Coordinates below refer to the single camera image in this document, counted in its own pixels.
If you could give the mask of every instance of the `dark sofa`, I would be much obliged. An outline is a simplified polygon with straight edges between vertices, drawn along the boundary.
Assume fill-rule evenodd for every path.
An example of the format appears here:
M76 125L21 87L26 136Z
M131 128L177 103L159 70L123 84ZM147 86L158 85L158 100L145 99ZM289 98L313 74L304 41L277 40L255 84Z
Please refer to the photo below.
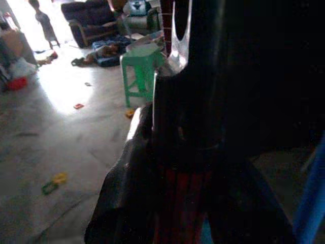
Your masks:
M62 4L61 10L81 48L117 33L116 19L106 0Z

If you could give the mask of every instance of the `sofa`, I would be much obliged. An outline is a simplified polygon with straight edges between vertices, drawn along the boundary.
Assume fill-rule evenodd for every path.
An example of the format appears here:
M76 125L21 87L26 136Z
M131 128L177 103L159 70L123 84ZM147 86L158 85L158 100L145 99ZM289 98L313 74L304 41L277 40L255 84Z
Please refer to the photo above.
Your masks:
M107 0L62 4L61 10L81 48L118 32L116 19Z
M160 2L159 0L151 0L148 1L148 3L150 4L151 8L147 12L147 15L144 16L132 16L130 13L129 2L125 4L123 12L127 16L125 20L132 33L147 35L160 30ZM117 20L117 25L120 34L127 35L121 18Z

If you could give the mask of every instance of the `stool leg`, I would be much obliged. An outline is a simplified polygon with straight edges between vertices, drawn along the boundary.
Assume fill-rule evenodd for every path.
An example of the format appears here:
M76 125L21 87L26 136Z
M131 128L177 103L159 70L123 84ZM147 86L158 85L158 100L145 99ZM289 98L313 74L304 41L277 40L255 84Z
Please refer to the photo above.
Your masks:
M154 80L154 71L155 71L155 59L150 58L148 60L148 65L146 67L146 86L147 86L147 94L146 99L147 101L152 101L153 97L153 80Z
M134 72L136 74L138 90L143 93L146 90L146 86L145 86L146 74L140 65L134 66Z
M124 93L125 93L126 106L128 108L130 108L131 105L130 105L130 97L128 95L128 82L127 82L126 65L124 64L123 59L121 59L121 67L122 67L122 73L123 73Z

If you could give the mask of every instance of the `scattered toy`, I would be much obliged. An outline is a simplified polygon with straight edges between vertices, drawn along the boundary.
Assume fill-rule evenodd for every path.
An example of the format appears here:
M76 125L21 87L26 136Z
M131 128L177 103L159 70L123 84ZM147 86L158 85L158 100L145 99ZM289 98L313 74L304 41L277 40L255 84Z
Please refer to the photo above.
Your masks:
M60 173L53 177L52 182L55 184L63 184L67 182L67 173Z
M125 112L125 116L126 116L127 118L131 119L131 118L133 118L134 112L135 112L134 109L128 109L128 110Z
M59 173L56 174L52 181L47 182L43 187L42 187L42 192L44 195L49 195L56 189L58 189L60 184L66 183L67 182L67 173Z
M83 65L83 61L85 58L75 58L74 60L71 61L71 65L72 66L82 66Z
M37 60L37 64L38 64L39 66L42 66L42 65L48 65L48 64L51 64L52 61L53 61L54 59L57 59L57 58L58 58L57 53L56 53L55 51L53 51L53 52L51 53L51 55L49 55L47 58L45 58L45 59L41 59L41 60Z
M77 105L73 106L75 109L80 109L80 108L83 108L84 105L78 103Z
M14 79L7 84L9 90L19 90L23 87L27 86L27 79L26 77L21 77L18 79Z

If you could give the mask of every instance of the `cushion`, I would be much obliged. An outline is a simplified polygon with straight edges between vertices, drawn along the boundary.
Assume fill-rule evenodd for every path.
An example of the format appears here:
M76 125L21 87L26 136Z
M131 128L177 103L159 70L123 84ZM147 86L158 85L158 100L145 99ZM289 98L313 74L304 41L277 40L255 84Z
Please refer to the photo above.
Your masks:
M130 16L146 16L149 9L151 9L150 3L145 0L129 0Z
M61 10L66 20L77 20L82 26L93 24L84 3L62 4Z
M106 32L113 32L116 30L117 30L116 25L112 25L112 26L89 25L88 27L84 28L84 32L87 37L100 35Z
M139 29L147 29L148 28L148 21L146 16L136 16L136 17L128 17L127 18L127 24L128 26L133 28L139 28Z
M85 4L94 25L115 21L114 14L106 0L88 0Z

